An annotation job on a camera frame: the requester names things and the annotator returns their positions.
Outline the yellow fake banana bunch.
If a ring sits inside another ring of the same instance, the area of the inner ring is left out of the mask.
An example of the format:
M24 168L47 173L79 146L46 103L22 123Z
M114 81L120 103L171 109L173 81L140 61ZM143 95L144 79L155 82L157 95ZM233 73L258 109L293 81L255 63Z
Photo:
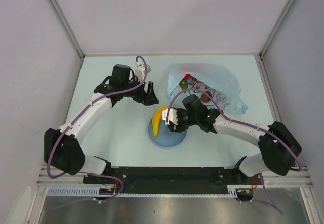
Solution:
M153 129L153 137L157 138L158 132L159 132L159 126L160 122L162 120L162 112L164 110L168 109L167 106L160 108L159 110L156 111L152 118L152 129Z

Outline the brown round fake fruit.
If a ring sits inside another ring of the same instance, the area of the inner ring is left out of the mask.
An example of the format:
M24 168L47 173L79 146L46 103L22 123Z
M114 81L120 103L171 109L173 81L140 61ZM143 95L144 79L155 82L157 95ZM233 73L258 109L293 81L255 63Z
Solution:
M203 103L209 103L211 99L212 99L212 94L209 91L203 93L200 97L200 100Z

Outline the red fake fruit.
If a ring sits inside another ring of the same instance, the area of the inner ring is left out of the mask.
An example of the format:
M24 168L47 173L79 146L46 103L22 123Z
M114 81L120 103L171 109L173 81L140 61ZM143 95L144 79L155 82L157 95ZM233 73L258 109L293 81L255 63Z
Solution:
M185 79L185 80L188 80L190 77L191 77L191 75L186 74L186 75L184 76L184 79Z

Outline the light blue printed plastic bag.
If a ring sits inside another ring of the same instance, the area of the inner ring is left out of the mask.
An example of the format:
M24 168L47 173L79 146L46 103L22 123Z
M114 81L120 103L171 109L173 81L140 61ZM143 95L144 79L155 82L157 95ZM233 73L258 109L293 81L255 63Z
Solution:
M186 74L191 75L188 81L188 89L174 102L173 106L180 106L182 100L190 95L201 95L207 91L212 94L209 103L203 103L208 109L215 109L215 104L230 114L245 114L248 106L239 96L241 87L235 75L227 68L206 63L172 64L169 69L167 83L167 98L172 101L181 92L179 82Z

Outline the green yellow fake citrus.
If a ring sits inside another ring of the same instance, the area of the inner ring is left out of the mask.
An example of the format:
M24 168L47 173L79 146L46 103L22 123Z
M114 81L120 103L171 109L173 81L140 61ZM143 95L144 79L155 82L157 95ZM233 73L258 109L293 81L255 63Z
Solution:
M186 89L188 89L188 81L185 80L185 79L182 79L182 80L179 82L179 86L180 86L181 90L186 90Z

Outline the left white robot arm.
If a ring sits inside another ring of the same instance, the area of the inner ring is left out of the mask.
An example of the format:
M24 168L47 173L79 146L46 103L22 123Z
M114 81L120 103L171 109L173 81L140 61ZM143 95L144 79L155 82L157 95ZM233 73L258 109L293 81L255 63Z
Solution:
M86 106L71 120L58 129L49 128L44 134L44 161L47 167L55 167L69 175L94 174L100 183L111 180L112 171L108 161L87 156L81 142L96 122L124 97L151 106L159 103L154 93L153 82L146 82L149 65L137 64L135 70L117 64L95 89Z

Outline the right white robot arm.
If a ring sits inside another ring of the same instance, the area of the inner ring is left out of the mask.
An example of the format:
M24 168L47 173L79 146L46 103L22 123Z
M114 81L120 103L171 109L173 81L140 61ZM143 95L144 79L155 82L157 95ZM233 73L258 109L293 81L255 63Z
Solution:
M168 108L161 114L171 132L184 132L197 125L206 133L233 136L260 150L237 162L233 172L237 183L245 184L252 176L267 171L285 176L297 164L302 148L283 123L260 125L240 121L218 109L207 108L196 95L186 97L182 103L184 108Z

